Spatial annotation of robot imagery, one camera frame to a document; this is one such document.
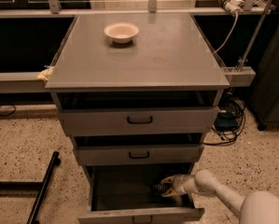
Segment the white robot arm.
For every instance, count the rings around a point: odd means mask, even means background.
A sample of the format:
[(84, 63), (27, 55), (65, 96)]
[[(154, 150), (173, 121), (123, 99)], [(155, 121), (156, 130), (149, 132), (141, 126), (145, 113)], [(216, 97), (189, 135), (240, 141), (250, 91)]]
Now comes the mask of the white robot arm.
[(160, 183), (169, 185), (163, 197), (190, 193), (217, 197), (239, 219), (239, 224), (279, 224), (279, 197), (259, 190), (242, 196), (208, 170), (200, 170), (195, 175), (171, 175)]

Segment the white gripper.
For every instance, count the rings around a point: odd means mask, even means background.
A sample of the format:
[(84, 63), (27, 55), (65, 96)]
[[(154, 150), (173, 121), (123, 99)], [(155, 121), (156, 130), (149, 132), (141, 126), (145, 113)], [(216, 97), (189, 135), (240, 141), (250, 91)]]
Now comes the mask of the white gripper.
[(193, 175), (171, 175), (163, 178), (160, 183), (174, 183), (174, 189), (168, 188), (161, 194), (162, 197), (173, 197), (177, 194), (185, 195), (192, 193), (195, 190), (195, 181)]

